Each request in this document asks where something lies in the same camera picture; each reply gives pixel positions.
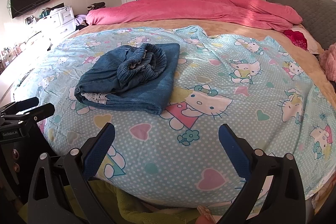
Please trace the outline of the person's right hand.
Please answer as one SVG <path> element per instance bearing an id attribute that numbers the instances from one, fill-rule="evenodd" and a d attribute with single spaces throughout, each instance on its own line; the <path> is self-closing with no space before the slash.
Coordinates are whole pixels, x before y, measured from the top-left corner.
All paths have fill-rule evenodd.
<path id="1" fill-rule="evenodd" d="M 195 221 L 195 224 L 216 224 L 219 219 L 221 219 L 221 216 L 212 215 L 210 210 L 205 206 L 199 205 L 197 210 L 200 213 L 200 216 Z"/>

